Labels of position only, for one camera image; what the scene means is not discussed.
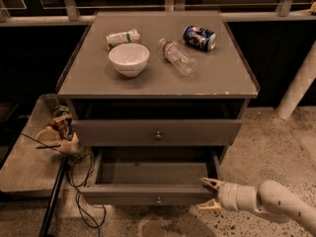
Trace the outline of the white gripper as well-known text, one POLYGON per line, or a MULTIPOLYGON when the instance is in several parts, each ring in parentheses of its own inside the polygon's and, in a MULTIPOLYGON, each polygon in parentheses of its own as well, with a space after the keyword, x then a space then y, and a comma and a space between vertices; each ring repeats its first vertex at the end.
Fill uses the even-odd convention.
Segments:
POLYGON ((217 179, 210 179, 206 177, 200 178, 200 180, 212 187, 213 189, 217 190, 218 194, 218 201, 213 198, 205 203, 201 203, 197 205, 198 209, 201 210, 220 210, 223 207, 229 211, 238 211, 238 203, 237 203, 237 190, 238 185, 233 183, 224 183, 217 179))

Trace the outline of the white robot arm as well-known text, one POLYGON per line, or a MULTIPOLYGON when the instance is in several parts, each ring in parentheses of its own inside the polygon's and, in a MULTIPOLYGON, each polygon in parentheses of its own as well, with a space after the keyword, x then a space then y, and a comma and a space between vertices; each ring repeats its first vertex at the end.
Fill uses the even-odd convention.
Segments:
POLYGON ((293 220, 316 236, 316 207, 304 202, 279 182, 267 180, 253 187, 210 178, 200 180, 216 190, 216 196, 199 204, 199 209, 248 211, 277 223, 293 220))

